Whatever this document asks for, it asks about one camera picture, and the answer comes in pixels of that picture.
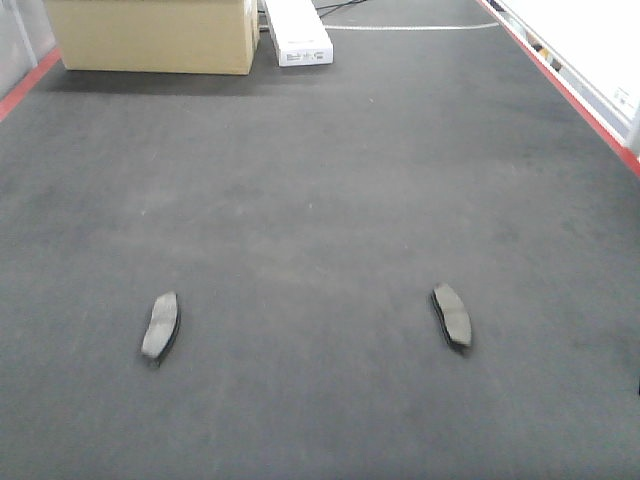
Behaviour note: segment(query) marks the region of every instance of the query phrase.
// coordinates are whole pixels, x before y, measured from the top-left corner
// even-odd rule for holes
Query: wall
[[[628,129],[640,107],[637,0],[500,0]]]
[[[42,0],[0,0],[0,98],[54,46]]]

